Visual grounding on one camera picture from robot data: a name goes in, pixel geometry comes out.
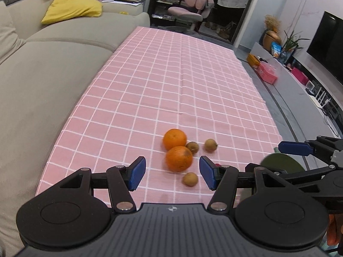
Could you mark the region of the brown longan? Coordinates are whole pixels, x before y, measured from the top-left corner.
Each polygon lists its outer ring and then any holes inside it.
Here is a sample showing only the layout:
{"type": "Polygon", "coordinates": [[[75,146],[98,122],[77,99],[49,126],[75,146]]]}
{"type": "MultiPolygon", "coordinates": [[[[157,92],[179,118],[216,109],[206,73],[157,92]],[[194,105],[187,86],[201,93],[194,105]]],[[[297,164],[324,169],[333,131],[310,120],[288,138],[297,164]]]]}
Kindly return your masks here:
{"type": "Polygon", "coordinates": [[[186,144],[187,149],[192,152],[193,155],[199,151],[199,145],[197,142],[189,142],[186,144]]]}
{"type": "Polygon", "coordinates": [[[184,175],[182,183],[188,187],[194,187],[198,183],[198,176],[193,172],[184,175]]]}
{"type": "Polygon", "coordinates": [[[214,139],[207,139],[204,142],[204,149],[205,151],[212,153],[217,150],[218,144],[214,139]]]}

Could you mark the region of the orange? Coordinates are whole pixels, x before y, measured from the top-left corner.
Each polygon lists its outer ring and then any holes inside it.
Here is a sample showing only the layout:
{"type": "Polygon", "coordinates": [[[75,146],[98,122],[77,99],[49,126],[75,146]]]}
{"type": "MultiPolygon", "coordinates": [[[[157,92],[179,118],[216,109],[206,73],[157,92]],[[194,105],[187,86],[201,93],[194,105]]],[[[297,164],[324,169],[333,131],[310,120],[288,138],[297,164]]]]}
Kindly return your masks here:
{"type": "Polygon", "coordinates": [[[170,171],[183,172],[192,165],[193,154],[185,146],[176,146],[166,153],[165,162],[170,171]]]}
{"type": "Polygon", "coordinates": [[[168,151],[176,146],[185,146],[187,143],[187,135],[180,129],[170,129],[163,137],[164,148],[168,151]]]}

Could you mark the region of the green colander bowl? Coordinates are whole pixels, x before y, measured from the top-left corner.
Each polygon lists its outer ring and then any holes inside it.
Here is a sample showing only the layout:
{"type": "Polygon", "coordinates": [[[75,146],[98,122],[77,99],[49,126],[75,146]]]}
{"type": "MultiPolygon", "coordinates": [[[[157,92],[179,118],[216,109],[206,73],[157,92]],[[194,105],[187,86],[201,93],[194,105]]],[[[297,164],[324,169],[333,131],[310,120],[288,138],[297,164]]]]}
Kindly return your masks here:
{"type": "Polygon", "coordinates": [[[266,156],[261,162],[261,166],[274,169],[277,172],[284,170],[286,173],[304,172],[304,168],[295,159],[287,154],[283,154],[277,147],[274,153],[266,156]]]}

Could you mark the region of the white router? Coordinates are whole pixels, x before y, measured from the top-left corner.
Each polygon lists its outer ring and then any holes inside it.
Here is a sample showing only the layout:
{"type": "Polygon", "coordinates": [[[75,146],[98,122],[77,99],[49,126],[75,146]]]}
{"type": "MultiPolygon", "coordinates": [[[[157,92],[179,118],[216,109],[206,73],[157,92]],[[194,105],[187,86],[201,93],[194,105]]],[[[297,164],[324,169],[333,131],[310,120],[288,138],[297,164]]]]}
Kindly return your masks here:
{"type": "Polygon", "coordinates": [[[331,98],[328,97],[327,92],[321,90],[316,95],[310,97],[317,108],[324,109],[328,103],[330,103],[331,98]]]}

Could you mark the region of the magenta box on console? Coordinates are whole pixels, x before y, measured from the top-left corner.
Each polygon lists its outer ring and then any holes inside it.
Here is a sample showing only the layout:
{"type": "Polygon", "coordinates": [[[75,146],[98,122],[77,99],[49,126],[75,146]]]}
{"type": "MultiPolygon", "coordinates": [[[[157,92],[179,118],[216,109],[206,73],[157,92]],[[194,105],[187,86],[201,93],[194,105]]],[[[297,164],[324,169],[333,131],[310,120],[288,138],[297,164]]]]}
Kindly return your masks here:
{"type": "Polygon", "coordinates": [[[291,70],[291,73],[294,75],[294,77],[302,84],[302,85],[306,85],[309,81],[308,77],[302,72],[300,71],[298,68],[293,68],[291,70]]]}

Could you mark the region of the pink storage box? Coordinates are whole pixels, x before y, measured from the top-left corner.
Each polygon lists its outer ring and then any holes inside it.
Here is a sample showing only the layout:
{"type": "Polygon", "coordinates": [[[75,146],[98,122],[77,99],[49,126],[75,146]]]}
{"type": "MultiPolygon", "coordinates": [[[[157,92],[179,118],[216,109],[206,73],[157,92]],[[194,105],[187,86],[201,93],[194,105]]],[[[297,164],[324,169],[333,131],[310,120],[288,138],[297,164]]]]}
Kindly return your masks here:
{"type": "Polygon", "coordinates": [[[265,61],[262,61],[260,63],[260,65],[256,69],[256,72],[259,74],[262,81],[271,85],[273,85],[278,79],[274,67],[271,66],[269,63],[266,63],[265,61]]]}

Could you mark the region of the pink checkered tablecloth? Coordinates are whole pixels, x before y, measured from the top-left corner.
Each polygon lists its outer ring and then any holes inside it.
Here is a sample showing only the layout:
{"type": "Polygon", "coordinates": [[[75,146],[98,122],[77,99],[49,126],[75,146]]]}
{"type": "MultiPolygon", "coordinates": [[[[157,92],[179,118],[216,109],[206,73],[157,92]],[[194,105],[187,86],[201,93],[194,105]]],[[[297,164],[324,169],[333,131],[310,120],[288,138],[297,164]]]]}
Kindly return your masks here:
{"type": "Polygon", "coordinates": [[[207,204],[212,192],[200,180],[165,165],[162,139],[173,128],[202,146],[217,164],[243,170],[259,163],[282,140],[250,76],[234,52],[183,34],[138,27],[95,76],[66,121],[38,185],[43,192],[74,171],[105,172],[146,158],[133,192],[143,202],[207,204]]]}

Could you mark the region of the black television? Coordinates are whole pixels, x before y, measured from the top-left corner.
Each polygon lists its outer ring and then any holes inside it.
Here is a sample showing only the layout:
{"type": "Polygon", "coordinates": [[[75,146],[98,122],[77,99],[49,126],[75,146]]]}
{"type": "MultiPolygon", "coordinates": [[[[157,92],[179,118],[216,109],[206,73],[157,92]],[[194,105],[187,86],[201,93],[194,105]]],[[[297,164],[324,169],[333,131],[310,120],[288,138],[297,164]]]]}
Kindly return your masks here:
{"type": "Polygon", "coordinates": [[[324,12],[307,53],[342,84],[343,21],[324,12]]]}

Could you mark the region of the green potted plant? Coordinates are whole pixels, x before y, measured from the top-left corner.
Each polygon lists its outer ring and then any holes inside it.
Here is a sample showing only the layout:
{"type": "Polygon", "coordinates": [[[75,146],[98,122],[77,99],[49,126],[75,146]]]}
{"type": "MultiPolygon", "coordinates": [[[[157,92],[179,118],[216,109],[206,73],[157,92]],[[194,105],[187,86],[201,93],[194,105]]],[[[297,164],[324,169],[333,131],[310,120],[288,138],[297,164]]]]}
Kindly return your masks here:
{"type": "Polygon", "coordinates": [[[290,35],[288,35],[286,33],[286,31],[284,31],[285,35],[286,35],[286,41],[284,43],[284,45],[282,46],[281,51],[282,52],[292,52],[292,51],[296,51],[298,49],[302,49],[302,47],[300,46],[300,41],[309,41],[309,38],[302,38],[300,33],[294,33],[294,31],[292,31],[292,33],[290,35]]]}

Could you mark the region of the blue snack bag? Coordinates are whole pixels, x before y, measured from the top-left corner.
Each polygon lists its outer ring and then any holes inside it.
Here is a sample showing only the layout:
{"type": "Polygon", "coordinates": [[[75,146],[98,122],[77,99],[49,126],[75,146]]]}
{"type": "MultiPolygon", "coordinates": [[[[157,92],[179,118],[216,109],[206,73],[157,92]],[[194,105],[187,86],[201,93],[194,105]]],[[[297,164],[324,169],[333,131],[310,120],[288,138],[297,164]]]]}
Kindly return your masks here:
{"type": "Polygon", "coordinates": [[[281,45],[277,42],[271,43],[271,54],[275,59],[278,59],[281,53],[281,45]]]}

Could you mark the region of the orange box on floor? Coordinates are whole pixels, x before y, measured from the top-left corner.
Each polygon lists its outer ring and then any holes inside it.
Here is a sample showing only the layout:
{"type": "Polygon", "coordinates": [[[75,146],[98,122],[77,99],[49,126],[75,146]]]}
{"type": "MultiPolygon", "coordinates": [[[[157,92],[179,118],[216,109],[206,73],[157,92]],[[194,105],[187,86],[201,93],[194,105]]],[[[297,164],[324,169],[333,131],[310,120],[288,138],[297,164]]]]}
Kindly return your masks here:
{"type": "Polygon", "coordinates": [[[247,56],[247,62],[253,69],[257,69],[260,65],[260,60],[251,53],[247,56]]]}

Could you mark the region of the orange round vase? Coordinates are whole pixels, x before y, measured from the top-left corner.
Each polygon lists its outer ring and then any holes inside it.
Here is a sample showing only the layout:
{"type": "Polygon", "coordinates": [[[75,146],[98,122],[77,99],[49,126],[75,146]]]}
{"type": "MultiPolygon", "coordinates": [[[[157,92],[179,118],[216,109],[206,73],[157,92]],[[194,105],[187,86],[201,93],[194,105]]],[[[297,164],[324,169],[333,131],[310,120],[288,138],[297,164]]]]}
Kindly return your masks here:
{"type": "Polygon", "coordinates": [[[282,40],[276,32],[272,30],[267,30],[266,33],[264,34],[263,41],[262,41],[263,47],[267,51],[271,52],[271,44],[273,42],[276,42],[277,44],[281,45],[282,40]]]}

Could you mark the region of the beige sofa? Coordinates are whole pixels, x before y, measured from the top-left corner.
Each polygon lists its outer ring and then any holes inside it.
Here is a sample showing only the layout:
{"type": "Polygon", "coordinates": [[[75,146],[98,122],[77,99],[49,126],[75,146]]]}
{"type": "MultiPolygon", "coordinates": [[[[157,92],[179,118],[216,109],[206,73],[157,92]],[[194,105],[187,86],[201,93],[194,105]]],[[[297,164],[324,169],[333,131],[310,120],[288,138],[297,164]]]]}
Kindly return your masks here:
{"type": "Polygon", "coordinates": [[[1,252],[23,244],[16,213],[34,197],[56,138],[72,109],[112,53],[138,26],[141,7],[103,4],[100,17],[51,25],[53,0],[1,0],[25,44],[1,64],[1,252]]]}

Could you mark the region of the beige back cushion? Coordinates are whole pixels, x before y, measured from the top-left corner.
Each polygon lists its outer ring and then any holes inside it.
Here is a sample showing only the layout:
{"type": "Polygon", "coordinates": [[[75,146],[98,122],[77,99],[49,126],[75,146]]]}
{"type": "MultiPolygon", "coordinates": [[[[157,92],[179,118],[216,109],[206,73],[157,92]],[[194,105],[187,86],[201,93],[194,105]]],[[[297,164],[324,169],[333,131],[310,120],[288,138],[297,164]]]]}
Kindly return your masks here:
{"type": "Polygon", "coordinates": [[[26,42],[19,38],[8,8],[3,1],[1,1],[0,10],[0,64],[2,64],[26,42]]]}

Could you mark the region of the pink office chair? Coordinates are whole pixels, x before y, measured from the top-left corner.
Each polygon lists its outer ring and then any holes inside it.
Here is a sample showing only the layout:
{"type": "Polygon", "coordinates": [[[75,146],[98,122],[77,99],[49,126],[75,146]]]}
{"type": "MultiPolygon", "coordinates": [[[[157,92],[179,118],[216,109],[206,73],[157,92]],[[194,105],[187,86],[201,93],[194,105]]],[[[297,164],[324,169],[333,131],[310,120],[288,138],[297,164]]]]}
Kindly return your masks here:
{"type": "Polygon", "coordinates": [[[177,20],[186,21],[191,23],[190,28],[181,26],[167,26],[166,29],[183,34],[196,33],[196,27],[201,24],[211,13],[212,8],[215,6],[214,0],[184,0],[186,8],[173,6],[168,8],[169,15],[177,20]]]}

